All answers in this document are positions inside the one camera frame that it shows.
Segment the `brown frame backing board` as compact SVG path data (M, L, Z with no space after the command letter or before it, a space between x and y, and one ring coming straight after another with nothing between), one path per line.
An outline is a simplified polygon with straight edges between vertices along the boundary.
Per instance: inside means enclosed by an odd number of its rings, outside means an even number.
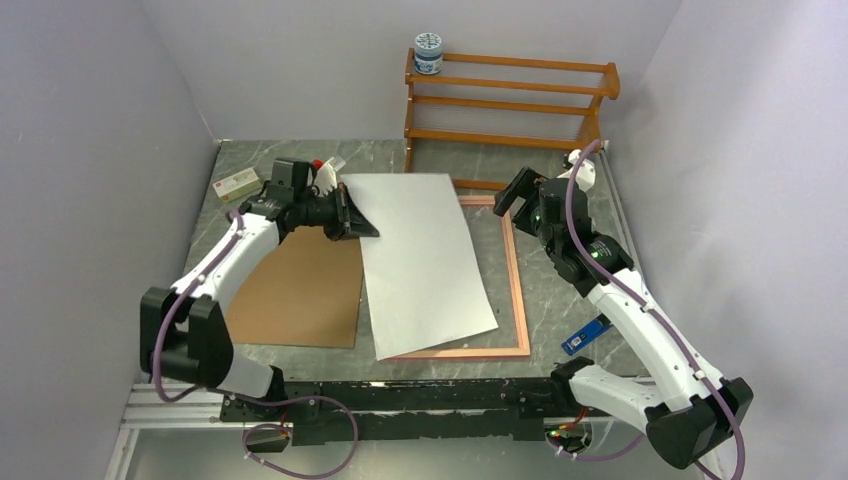
M265 257L225 315L240 344L352 348L363 284L357 239L302 227Z

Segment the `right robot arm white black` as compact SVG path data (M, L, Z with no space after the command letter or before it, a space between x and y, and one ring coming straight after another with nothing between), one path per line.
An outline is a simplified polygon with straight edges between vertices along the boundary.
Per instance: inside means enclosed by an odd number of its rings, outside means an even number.
M535 237L561 279L587 299L647 368L653 386L614 375L585 358L551 374L553 408L572 415L599 409L638 429L670 466L684 470L739 437L754 399L741 377L730 379L705 360L658 307L627 250L598 232L586 194L566 178L524 167L495 196L494 212Z

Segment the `landscape beach photo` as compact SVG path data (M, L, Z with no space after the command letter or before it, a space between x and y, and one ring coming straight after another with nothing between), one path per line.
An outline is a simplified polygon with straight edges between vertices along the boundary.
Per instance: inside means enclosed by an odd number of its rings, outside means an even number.
M377 360L497 328L448 175L362 173L342 181L378 232L360 241Z

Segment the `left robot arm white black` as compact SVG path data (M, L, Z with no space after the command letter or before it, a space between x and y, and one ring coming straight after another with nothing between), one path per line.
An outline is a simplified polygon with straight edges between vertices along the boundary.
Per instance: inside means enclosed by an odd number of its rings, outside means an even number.
M286 406L282 370L237 353L226 310L260 262L301 227L331 241L376 238L339 172L344 159L277 158L260 190L228 212L228 230L185 276L151 287L140 302L140 366L160 400L175 403L198 389L246 401L262 420Z

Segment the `pink wooden picture frame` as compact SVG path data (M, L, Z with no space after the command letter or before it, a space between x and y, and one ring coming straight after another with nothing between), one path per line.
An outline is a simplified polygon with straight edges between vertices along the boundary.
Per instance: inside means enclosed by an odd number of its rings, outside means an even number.
M511 327L506 347L460 347L458 341L498 329L485 290L465 207L487 210L489 195L462 195L433 207L384 211L380 236L362 246L377 360L522 358L530 338L510 215L499 219Z

